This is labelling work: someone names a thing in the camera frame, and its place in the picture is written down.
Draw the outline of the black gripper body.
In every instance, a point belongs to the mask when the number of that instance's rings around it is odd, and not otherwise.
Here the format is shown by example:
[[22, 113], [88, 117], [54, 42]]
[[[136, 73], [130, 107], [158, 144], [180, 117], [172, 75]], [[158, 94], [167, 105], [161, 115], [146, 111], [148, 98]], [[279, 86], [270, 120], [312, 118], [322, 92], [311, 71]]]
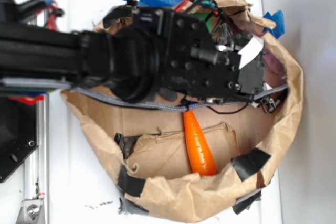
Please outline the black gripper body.
[[143, 39], [154, 91], [168, 89], [200, 100], [251, 102], [263, 88], [263, 50], [238, 69], [238, 52], [255, 36], [243, 31], [229, 46], [216, 42], [203, 20], [170, 9], [140, 7], [132, 31]]

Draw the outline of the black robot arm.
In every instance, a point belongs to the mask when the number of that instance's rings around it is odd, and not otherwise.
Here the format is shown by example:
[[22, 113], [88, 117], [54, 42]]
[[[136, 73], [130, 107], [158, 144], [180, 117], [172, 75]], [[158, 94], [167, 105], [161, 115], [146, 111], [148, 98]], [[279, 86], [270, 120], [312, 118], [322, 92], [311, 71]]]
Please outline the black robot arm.
[[47, 8], [53, 0], [1, 0], [1, 91], [8, 97], [104, 86], [123, 104], [169, 91], [249, 103], [262, 90], [263, 49], [252, 50], [257, 38], [246, 31], [239, 37], [222, 32], [215, 41], [196, 16], [140, 6], [123, 7], [132, 23], [114, 35], [25, 24]]

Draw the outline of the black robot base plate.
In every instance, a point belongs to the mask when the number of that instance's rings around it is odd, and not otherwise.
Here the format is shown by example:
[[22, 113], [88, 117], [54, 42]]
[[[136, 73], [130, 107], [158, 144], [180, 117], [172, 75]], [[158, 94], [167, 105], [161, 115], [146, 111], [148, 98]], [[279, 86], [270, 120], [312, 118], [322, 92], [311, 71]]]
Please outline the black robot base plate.
[[1, 98], [1, 183], [37, 148], [37, 108]]

